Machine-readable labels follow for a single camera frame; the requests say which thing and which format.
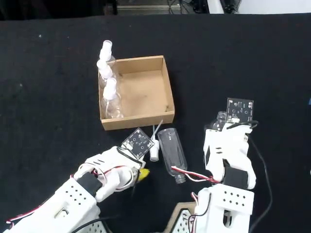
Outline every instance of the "black tabletop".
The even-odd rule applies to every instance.
[[[105,132],[96,61],[102,41],[117,58],[164,55],[188,169],[204,173],[204,125],[227,97],[255,101],[252,133],[268,167],[274,203],[255,232],[308,232],[311,15],[144,16],[0,22],[0,221],[38,206],[90,156],[133,129]],[[152,127],[144,127],[149,135]],[[257,176],[251,222],[269,202]],[[113,232],[164,230],[178,202],[210,184],[176,185],[163,164],[100,203]]]

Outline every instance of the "yellow object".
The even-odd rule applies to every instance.
[[[142,181],[143,179],[145,179],[149,173],[150,173],[150,170],[149,169],[145,169],[145,168],[142,168],[139,170],[140,171],[140,174],[139,174],[139,178],[138,178],[138,181]]]

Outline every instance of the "cardboard box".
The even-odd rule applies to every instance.
[[[123,118],[105,119],[105,130],[172,123],[175,115],[170,79],[163,56],[139,57],[116,61]],[[101,102],[103,91],[99,89]]]

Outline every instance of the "black circuit board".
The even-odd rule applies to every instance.
[[[253,120],[254,101],[228,98],[227,122],[247,122]]]
[[[153,141],[140,129],[137,128],[125,141],[122,147],[127,148],[131,153],[140,159],[154,145]]]

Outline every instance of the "robotic arm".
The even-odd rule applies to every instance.
[[[248,135],[258,123],[252,116],[253,101],[228,99],[227,111],[219,112],[213,127],[206,129],[205,167],[219,183],[198,193],[196,233],[248,233],[254,201],[248,190],[256,184],[247,157]]]
[[[88,158],[51,198],[22,216],[23,219],[5,233],[70,233],[98,218],[100,209],[97,202],[133,186],[138,180],[139,170],[145,165],[142,159],[120,147],[112,147]],[[97,222],[79,232],[107,231],[101,222]]]

